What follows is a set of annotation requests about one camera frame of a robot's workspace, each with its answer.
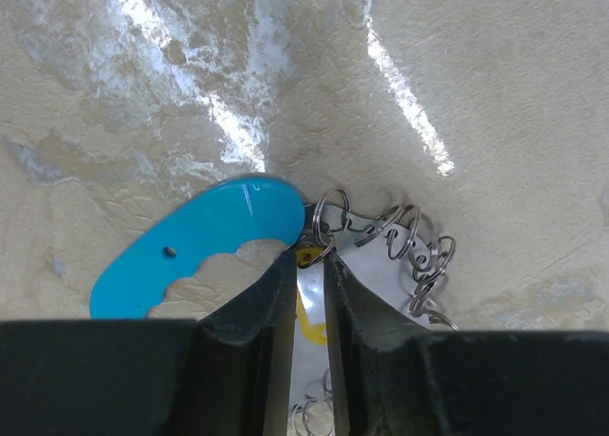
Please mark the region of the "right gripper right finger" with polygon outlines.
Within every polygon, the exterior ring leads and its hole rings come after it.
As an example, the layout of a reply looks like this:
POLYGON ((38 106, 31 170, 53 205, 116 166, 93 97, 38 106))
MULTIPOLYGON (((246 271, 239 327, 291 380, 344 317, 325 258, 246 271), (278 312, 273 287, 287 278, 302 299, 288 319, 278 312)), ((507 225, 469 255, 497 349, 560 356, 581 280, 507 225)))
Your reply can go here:
POLYGON ((324 262, 340 435, 604 435, 602 331, 431 331, 324 262))

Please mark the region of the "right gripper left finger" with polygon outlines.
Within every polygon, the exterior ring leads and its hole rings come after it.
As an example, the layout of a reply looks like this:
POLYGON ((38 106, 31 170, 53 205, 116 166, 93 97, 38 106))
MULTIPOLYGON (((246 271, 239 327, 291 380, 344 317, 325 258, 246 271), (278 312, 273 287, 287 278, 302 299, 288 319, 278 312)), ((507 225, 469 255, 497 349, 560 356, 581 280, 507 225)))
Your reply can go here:
POLYGON ((5 435, 283 435, 296 256, 202 320, 1 326, 5 435))

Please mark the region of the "small yellow key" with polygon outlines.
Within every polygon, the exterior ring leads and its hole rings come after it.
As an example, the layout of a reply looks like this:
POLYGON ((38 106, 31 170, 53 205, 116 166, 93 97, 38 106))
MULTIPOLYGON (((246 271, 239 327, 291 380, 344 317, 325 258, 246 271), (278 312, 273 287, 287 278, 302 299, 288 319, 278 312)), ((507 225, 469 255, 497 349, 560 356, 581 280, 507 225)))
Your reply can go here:
POLYGON ((316 346, 325 346, 324 263, 312 262, 322 253, 320 247, 305 247, 296 251, 298 297, 296 315, 300 331, 316 346))

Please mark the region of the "blue grey keyring with rings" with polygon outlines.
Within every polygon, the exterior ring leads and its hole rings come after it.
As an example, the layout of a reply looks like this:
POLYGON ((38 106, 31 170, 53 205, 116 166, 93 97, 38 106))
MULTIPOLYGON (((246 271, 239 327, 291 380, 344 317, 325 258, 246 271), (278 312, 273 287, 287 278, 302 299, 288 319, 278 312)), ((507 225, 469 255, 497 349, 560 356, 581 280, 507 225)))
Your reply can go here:
POLYGON ((444 316, 426 304, 456 242, 425 242, 421 215, 404 227, 394 207, 377 220, 349 205, 302 203, 287 183, 245 178, 186 203, 124 250, 89 300, 94 319, 125 326, 130 347, 167 348, 178 363, 137 392, 106 435, 280 435, 291 397, 293 333, 323 308, 334 319, 328 374, 345 435, 443 435, 446 419, 422 355, 421 334, 444 316), (154 325, 147 313, 204 260, 258 239, 286 250, 258 281, 196 325, 154 325))

